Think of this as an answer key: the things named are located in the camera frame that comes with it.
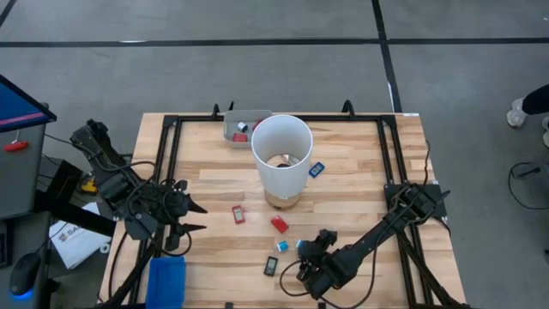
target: computer mouse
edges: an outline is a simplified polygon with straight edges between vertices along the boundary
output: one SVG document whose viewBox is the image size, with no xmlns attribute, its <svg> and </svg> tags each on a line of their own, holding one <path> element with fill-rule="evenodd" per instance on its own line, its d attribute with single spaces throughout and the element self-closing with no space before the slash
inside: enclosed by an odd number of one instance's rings
<svg viewBox="0 0 549 309">
<path fill-rule="evenodd" d="M 11 270 L 9 291 L 15 296 L 30 291 L 34 286 L 39 267 L 40 255 L 38 253 L 28 253 L 22 256 Z"/>
</svg>

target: wooden table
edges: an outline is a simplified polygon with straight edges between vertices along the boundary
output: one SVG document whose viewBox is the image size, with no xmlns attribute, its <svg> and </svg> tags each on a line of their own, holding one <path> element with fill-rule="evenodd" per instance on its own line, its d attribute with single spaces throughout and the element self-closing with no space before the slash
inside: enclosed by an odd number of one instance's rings
<svg viewBox="0 0 549 309">
<path fill-rule="evenodd" d="M 154 161 L 163 117 L 161 113 L 143 115 L 134 161 Z M 408 178 L 421 183 L 425 177 L 426 154 L 421 122 L 417 115 L 397 114 L 396 119 Z M 289 297 L 279 285 L 280 273 L 297 259 L 296 241 L 313 240 L 319 229 L 327 228 L 338 231 L 335 247 L 351 244 L 386 213 L 383 195 L 386 180 L 377 127 L 369 122 L 311 122 L 308 125 L 315 143 L 312 161 L 321 161 L 326 169 L 316 179 L 308 180 L 296 207 L 281 212 L 265 202 L 250 149 L 233 149 L 225 145 L 223 123 L 184 123 L 175 179 L 187 179 L 188 192 L 209 212 L 181 218 L 181 221 L 208 226 L 192 234 L 192 249 L 186 255 L 184 307 L 219 308 L 228 301 L 234 302 L 235 307 L 317 307 L 310 296 Z M 172 134 L 171 131 L 166 149 L 171 148 Z M 398 179 L 388 128 L 386 136 L 395 179 Z M 169 150 L 164 159 L 164 172 L 168 155 Z M 152 173 L 145 165 L 137 166 L 136 170 L 143 178 Z M 431 165 L 429 171 L 429 179 L 434 179 Z M 231 207 L 239 204 L 244 208 L 246 223 L 236 225 Z M 270 224 L 274 215 L 281 215 L 290 225 L 286 233 L 280 234 Z M 465 301 L 448 232 L 435 221 L 428 221 L 419 230 L 427 265 L 450 295 Z M 110 268 L 123 233 L 124 224 L 118 223 L 100 290 L 104 300 L 108 299 Z M 290 245 L 288 252 L 276 250 L 275 244 L 282 240 Z M 133 268 L 138 243 L 130 239 L 124 243 L 113 274 L 115 288 Z M 187 240 L 182 238 L 179 250 L 186 246 Z M 269 255 L 279 258 L 275 277 L 263 274 Z M 339 306 L 351 306 L 359 301 L 370 283 L 371 256 L 343 289 L 330 289 L 324 296 Z M 285 288 L 293 292 L 303 290 L 295 279 L 297 270 L 297 267 L 290 269 L 284 277 Z M 422 301 L 419 276 L 414 267 L 413 274 L 417 298 Z M 145 270 L 140 302 L 145 300 L 147 279 L 148 270 Z M 407 307 L 395 237 L 380 246 L 373 293 L 362 307 Z"/>
</svg>

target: gray floor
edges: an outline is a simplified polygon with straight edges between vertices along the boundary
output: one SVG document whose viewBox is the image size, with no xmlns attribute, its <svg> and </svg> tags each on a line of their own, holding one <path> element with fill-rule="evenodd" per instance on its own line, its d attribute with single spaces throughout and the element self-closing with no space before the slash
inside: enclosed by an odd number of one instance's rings
<svg viewBox="0 0 549 309">
<path fill-rule="evenodd" d="M 7 0 L 0 0 L 4 5 Z M 547 0 L 383 0 L 394 38 L 549 36 Z M 370 1 L 18 0 L 0 41 L 377 37 Z M 544 158 L 541 116 L 520 130 L 510 102 L 549 81 L 549 45 L 392 45 L 404 112 L 421 114 L 448 199 L 455 256 L 468 302 L 484 308 L 546 308 L 549 212 L 511 198 L 509 167 Z M 130 152 L 143 112 L 227 108 L 390 112 L 377 45 L 0 49 L 0 73 L 59 116 L 47 131 L 68 138 L 88 118 L 104 121 Z M 87 168 L 80 153 L 46 141 L 45 153 Z M 517 188 L 525 194 L 524 188 Z M 539 192 L 523 197 L 543 205 Z M 106 256 L 72 272 L 54 307 L 89 306 Z"/>
</svg>

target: blue light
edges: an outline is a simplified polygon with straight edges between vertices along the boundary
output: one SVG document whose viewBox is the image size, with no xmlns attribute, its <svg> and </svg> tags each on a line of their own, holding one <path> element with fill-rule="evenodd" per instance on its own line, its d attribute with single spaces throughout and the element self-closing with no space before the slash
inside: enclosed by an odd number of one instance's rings
<svg viewBox="0 0 549 309">
<path fill-rule="evenodd" d="M 13 295 L 12 293 L 10 293 L 10 294 L 11 294 L 11 298 L 16 300 L 16 301 L 26 301 L 26 300 L 30 300 L 30 299 L 33 298 L 34 291 L 32 289 L 29 289 L 23 295 Z"/>
</svg>

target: monitor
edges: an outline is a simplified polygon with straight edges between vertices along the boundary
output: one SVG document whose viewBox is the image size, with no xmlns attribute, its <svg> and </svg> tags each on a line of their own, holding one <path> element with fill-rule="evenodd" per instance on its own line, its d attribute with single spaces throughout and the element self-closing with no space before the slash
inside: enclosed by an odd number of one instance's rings
<svg viewBox="0 0 549 309">
<path fill-rule="evenodd" d="M 0 132 L 56 120 L 53 112 L 0 75 Z"/>
</svg>

